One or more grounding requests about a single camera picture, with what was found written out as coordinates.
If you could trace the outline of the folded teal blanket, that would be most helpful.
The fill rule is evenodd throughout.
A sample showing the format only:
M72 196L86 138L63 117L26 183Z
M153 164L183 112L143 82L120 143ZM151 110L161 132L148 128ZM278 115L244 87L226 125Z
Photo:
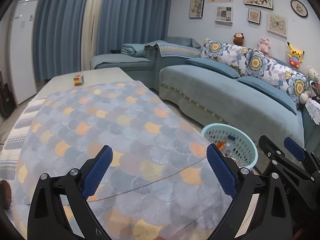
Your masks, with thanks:
M145 57L145 44L123 44L120 53L131 57Z

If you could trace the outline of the small pink picture frame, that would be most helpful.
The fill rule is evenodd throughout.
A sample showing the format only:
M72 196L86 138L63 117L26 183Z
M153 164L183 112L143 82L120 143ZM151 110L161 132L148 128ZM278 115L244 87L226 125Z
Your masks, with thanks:
M248 9L248 22L254 23L254 24L260 24L261 19L261 11L249 8Z

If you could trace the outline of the round black wall frame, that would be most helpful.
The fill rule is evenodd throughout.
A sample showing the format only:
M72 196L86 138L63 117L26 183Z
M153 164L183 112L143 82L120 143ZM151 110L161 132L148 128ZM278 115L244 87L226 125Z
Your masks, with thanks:
M302 18L308 17L308 10L306 6L299 0L291 0L290 2L292 10Z

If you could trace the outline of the floral pillow left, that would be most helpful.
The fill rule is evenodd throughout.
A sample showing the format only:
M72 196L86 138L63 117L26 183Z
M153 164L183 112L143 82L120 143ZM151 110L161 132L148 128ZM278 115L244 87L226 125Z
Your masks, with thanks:
M244 76L252 53L252 48L205 39L201 58L225 64Z

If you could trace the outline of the floral pillow right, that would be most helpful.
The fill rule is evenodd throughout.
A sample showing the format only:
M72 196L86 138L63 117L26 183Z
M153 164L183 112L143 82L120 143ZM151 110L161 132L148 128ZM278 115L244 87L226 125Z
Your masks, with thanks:
M309 99L308 78L304 74L294 70L285 72L285 76L288 85L286 93L296 104L306 104Z

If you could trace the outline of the teal fabric sofa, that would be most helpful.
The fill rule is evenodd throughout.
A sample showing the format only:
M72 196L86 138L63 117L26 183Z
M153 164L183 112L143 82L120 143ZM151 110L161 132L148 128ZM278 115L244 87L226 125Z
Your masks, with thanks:
M92 57L91 68L120 68L204 126L228 124L253 140L266 135L281 143L291 137L319 154L319 125L305 105L289 97L287 83L273 86L240 76L225 64L201 58L202 47L192 38L168 36L145 44L145 57L121 54L120 48Z

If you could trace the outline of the blue curtain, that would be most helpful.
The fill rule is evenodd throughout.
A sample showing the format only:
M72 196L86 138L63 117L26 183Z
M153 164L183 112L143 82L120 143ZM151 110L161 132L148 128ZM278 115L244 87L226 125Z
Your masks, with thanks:
M39 0L33 33L37 81L88 70L125 43L162 40L171 0Z

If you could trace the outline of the white bear plush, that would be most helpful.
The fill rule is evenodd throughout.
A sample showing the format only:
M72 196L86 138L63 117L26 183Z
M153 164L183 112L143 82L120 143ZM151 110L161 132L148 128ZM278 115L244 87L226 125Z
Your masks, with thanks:
M310 80L319 83L319 74L311 66L307 66L307 72Z

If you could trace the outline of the pink pig plush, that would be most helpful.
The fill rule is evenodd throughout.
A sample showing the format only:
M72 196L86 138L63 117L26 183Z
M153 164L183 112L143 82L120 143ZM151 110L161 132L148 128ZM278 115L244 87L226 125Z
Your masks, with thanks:
M258 50L264 54L268 54L271 50L270 41L266 37L262 37L258 44Z

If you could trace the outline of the light blue plastic basket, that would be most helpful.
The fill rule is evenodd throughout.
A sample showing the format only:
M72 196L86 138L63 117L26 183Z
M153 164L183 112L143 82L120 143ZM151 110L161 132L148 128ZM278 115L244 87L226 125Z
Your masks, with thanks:
M254 142L239 129L225 124L205 126L201 134L215 144L225 157L232 158L239 167L251 170L258 161Z

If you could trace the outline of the clear plastic bottle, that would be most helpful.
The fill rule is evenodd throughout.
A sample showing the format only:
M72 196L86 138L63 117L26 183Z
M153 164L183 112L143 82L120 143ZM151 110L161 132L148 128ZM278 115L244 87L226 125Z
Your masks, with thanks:
M232 135L228 135L225 142L227 142L227 145L225 146L225 148L223 149L223 151L221 153L225 157L231 158L233 150L234 150L235 137Z

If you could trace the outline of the tall black picture frame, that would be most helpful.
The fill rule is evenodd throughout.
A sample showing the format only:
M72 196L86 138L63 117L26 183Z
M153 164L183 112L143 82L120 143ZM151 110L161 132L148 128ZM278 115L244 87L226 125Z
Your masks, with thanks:
M189 18L202 18L204 0L190 0Z

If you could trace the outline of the scale pattern table cloth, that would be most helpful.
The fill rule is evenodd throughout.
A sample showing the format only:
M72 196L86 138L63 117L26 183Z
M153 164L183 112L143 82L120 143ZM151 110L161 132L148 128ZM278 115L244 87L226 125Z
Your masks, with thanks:
M25 236L40 175L63 176L107 145L112 163L87 201L112 239L207 239L231 203L206 159L208 144L138 81L33 100L1 152L10 219Z

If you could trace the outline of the multicolour puzzle cube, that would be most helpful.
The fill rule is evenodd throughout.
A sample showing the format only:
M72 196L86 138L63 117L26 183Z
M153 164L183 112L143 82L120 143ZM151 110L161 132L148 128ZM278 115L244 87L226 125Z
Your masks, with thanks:
M83 86L85 82L84 75L83 74L76 75L75 77L73 77L73 82L75 87Z

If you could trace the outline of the doll with brown hair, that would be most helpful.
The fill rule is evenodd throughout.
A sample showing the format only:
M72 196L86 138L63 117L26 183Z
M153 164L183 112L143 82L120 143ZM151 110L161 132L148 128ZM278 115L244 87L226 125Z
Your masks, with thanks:
M309 89L304 91L300 96L300 103L306 104L309 99L312 99L319 103L319 83L316 83L315 81L311 81L309 85Z

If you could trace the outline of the floral pillow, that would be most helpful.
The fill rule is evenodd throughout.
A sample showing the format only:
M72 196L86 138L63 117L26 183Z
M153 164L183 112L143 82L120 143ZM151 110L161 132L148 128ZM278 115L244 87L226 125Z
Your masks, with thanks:
M252 48L205 39L201 58L225 64L244 76L252 53Z
M304 74L294 70L285 72L285 76L288 85L286 93L296 104L306 104L309 99L308 78Z
M283 86L287 79L297 74L297 71L290 67L277 63L268 55L257 49L249 49L246 53L244 76L252 76L258 78L269 85Z

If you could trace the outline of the white refrigerator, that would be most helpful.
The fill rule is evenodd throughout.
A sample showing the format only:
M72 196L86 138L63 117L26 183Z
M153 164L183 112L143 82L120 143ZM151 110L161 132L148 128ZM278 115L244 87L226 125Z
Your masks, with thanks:
M39 0L20 0L9 38L9 67L17 106L37 94L33 64L33 32Z

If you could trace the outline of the orange snack wrapper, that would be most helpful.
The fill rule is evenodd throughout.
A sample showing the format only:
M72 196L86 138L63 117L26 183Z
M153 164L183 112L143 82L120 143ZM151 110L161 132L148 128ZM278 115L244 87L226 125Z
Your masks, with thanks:
M217 143L217 148L222 152L226 145L227 145L227 142L220 141Z

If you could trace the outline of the floral pillow middle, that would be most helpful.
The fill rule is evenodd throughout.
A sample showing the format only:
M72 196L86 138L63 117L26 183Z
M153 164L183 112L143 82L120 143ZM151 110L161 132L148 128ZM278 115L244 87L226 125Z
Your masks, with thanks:
M287 79L297 74L297 71L290 67L277 63L268 55L257 49L249 49L246 53L244 76L252 76L258 78L269 85L283 86Z

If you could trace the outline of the collage canvas picture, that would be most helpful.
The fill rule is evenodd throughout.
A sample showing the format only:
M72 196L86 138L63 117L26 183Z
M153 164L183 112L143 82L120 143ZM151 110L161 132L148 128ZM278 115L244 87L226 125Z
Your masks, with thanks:
M217 7L215 21L232 24L233 23L233 7Z

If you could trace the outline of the butterfly picture frame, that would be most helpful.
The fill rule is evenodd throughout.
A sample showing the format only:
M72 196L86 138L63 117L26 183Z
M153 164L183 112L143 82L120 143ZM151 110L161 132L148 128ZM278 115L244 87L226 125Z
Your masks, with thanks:
M287 37L287 18L277 14L269 13L267 30L282 37Z

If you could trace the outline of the yellow pikachu plush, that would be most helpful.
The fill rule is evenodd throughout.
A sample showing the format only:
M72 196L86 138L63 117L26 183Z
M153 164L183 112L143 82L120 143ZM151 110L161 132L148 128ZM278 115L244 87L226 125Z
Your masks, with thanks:
M287 45L289 47L289 53L287 55L289 57L289 64L292 67L299 69L300 64L303 63L302 58L305 54L305 51L295 49L290 42L287 42Z

